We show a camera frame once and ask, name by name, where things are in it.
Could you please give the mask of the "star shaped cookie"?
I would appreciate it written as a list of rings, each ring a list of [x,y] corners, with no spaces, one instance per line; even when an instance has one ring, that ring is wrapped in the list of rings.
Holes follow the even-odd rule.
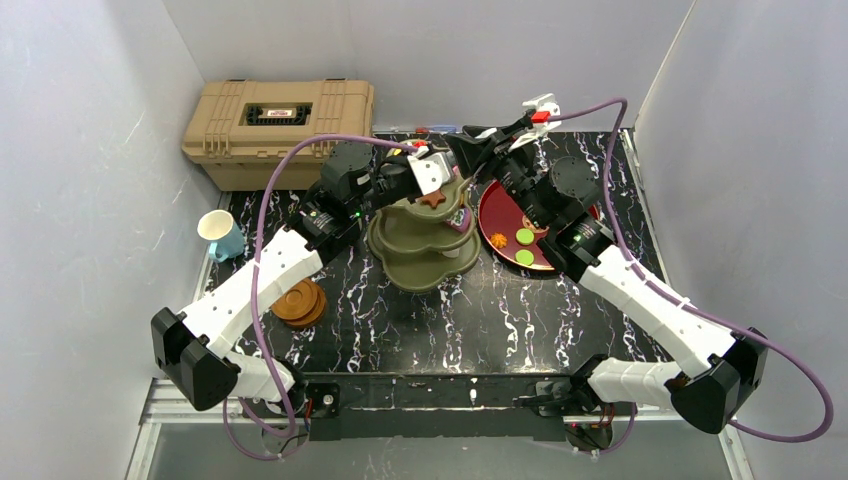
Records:
[[[446,201],[446,196],[441,190],[435,190],[429,194],[423,195],[418,199],[422,205],[426,205],[431,209],[437,209],[438,206]]]

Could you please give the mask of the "purple cake slice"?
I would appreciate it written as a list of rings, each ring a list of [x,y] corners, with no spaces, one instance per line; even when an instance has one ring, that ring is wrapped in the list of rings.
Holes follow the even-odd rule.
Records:
[[[459,233],[466,232],[472,223],[473,212],[466,206],[458,208],[444,223]]]

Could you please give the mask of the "green three-tier dessert stand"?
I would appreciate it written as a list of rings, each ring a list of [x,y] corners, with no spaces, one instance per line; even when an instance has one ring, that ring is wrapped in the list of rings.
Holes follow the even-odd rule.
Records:
[[[477,217],[470,207],[470,181],[456,166],[457,177],[439,190],[446,201],[431,209],[418,202],[400,200],[380,209],[370,221],[366,243],[382,263],[388,279],[399,289],[423,293],[448,278],[468,272],[477,262],[481,238]],[[459,233],[444,221],[458,208],[473,212],[470,228]]]

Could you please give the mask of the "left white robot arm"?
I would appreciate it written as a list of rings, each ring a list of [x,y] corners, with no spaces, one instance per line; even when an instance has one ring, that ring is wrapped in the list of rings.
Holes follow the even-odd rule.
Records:
[[[236,396],[282,403],[291,410],[297,385],[291,368],[262,346],[259,358],[238,354],[247,329],[299,282],[321,271],[358,240],[363,216],[399,200],[439,190],[455,171],[450,156],[425,142],[403,145],[334,136],[336,146],[294,213],[271,238],[257,223],[254,255],[215,290],[151,319],[154,360],[197,411]]]

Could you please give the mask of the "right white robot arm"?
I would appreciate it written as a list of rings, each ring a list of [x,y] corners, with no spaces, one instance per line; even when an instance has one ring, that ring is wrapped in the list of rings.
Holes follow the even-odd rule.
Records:
[[[517,130],[467,127],[445,141],[464,177],[496,180],[524,216],[546,229],[537,244],[556,270],[610,302],[672,357],[636,362],[595,355],[568,386],[519,403],[653,405],[676,411],[703,432],[721,432],[759,386],[766,349],[689,312],[687,300],[627,259],[613,232],[590,212],[602,197],[592,167],[566,157],[539,171],[532,142],[518,142]]]

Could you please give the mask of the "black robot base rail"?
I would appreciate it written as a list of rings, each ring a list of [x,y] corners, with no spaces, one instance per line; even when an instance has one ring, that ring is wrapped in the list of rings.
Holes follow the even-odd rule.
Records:
[[[567,375],[306,373],[289,394],[313,441],[523,437],[580,450],[613,440],[621,406],[572,391]]]

